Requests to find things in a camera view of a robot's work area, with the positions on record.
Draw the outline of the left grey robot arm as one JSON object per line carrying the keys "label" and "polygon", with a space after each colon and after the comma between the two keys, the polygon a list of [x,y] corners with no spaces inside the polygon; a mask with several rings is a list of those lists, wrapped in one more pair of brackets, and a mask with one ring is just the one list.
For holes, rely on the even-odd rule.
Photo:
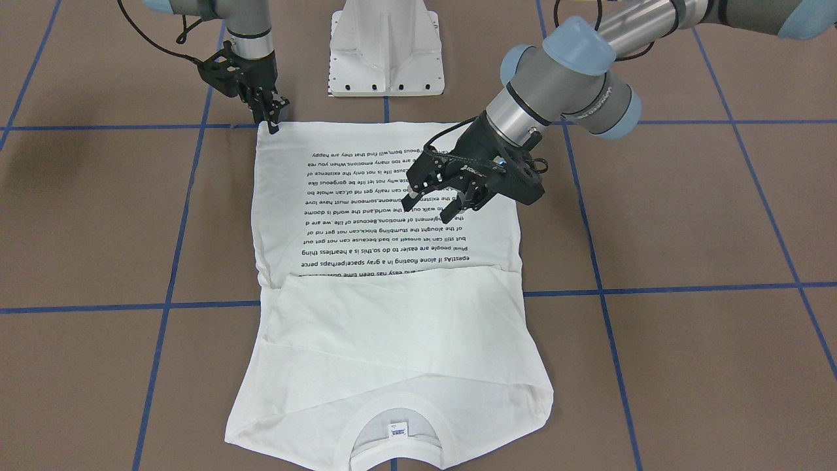
{"label": "left grey robot arm", "polygon": [[522,44],[506,54],[503,89],[481,115],[462,123],[451,151],[425,144],[407,170],[401,205],[410,211],[425,194],[452,188],[457,196],[442,210],[443,223],[478,211],[497,194],[531,205],[544,193],[548,168],[531,152],[547,126],[565,118],[614,140],[639,122],[641,99],[612,71],[616,61],[701,23],[808,40],[833,27],[835,17],[834,1],[640,1],[595,24],[566,18],[540,46]]}

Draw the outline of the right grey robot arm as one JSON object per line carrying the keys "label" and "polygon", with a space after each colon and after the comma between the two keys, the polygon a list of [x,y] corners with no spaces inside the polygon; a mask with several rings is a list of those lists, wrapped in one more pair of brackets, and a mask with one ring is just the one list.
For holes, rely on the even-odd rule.
{"label": "right grey robot arm", "polygon": [[209,59],[182,56],[197,66],[201,79],[227,97],[238,97],[254,122],[278,132],[289,99],[278,93],[276,54],[266,1],[146,1],[152,11],[225,21],[228,40]]}

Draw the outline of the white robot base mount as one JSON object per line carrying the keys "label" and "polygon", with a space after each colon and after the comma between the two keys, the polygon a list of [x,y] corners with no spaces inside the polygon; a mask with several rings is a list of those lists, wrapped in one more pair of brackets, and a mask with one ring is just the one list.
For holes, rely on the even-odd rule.
{"label": "white robot base mount", "polygon": [[437,13],[422,1],[347,1],[332,13],[328,93],[437,96],[445,89]]}

